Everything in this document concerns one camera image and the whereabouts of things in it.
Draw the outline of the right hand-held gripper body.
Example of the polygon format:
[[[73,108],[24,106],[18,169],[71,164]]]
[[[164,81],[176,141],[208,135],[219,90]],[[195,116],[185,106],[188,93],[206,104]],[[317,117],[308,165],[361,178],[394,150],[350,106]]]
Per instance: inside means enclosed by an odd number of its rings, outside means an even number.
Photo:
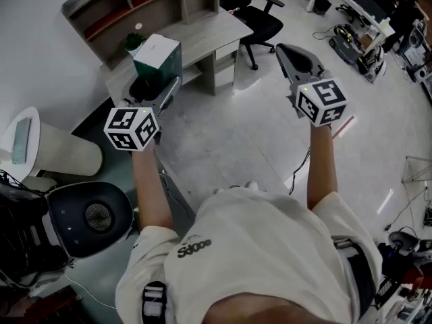
[[[294,45],[279,43],[275,54],[284,77],[290,82],[288,99],[298,117],[307,117],[314,126],[335,122],[348,105],[347,92],[339,78],[319,58]]]

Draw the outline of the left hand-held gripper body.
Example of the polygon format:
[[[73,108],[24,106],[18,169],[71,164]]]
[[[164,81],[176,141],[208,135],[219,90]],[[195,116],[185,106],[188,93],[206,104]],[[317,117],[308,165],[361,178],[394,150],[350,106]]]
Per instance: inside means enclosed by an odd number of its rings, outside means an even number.
[[[143,151],[159,132],[158,118],[172,103],[181,87],[181,78],[173,77],[152,101],[137,102],[123,98],[109,112],[103,131],[115,149]]]

